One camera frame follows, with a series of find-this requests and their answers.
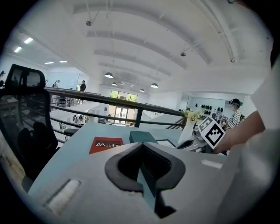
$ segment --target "woman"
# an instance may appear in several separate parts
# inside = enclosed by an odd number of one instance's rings
[[[243,105],[243,103],[238,99],[229,101],[229,104],[232,105],[232,110],[234,111],[234,113],[231,115],[229,121],[226,121],[226,131],[233,129],[234,127],[239,125],[241,121],[239,107]]]

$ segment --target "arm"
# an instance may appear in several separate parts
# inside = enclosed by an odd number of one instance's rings
[[[226,132],[225,137],[215,149],[215,153],[230,150],[237,144],[245,143],[252,136],[265,130],[263,121],[258,111],[253,112],[240,125]]]

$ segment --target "man standing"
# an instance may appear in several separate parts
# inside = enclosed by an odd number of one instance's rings
[[[233,129],[234,127],[239,125],[241,121],[239,107],[243,105],[243,103],[238,99],[233,99],[229,101],[229,103],[232,105],[232,110],[234,111],[234,113],[231,115],[229,121],[226,122],[226,131]]]
[[[82,81],[82,85],[80,86],[80,91],[83,91],[83,92],[84,92],[85,89],[86,89],[86,87],[87,87],[87,86],[86,86],[86,84],[85,84],[85,80],[83,80],[83,81]]]

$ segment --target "window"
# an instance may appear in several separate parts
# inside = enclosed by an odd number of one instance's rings
[[[128,100],[132,102],[137,102],[137,95],[133,95],[130,93],[125,93],[125,92],[120,92],[116,90],[111,90],[111,95],[110,97],[112,98],[117,98],[117,99],[122,99],[122,100]]]

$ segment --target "ceiling light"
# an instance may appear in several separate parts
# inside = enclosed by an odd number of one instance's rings
[[[28,43],[30,43],[32,40],[33,40],[33,39],[29,37],[29,38],[25,41],[25,43],[28,44]]]
[[[104,76],[110,79],[113,78],[113,74],[111,72],[107,72]]]
[[[21,50],[21,47],[17,47],[14,52],[18,53]]]
[[[153,83],[153,84],[151,85],[151,87],[152,87],[152,88],[158,88],[158,84]]]

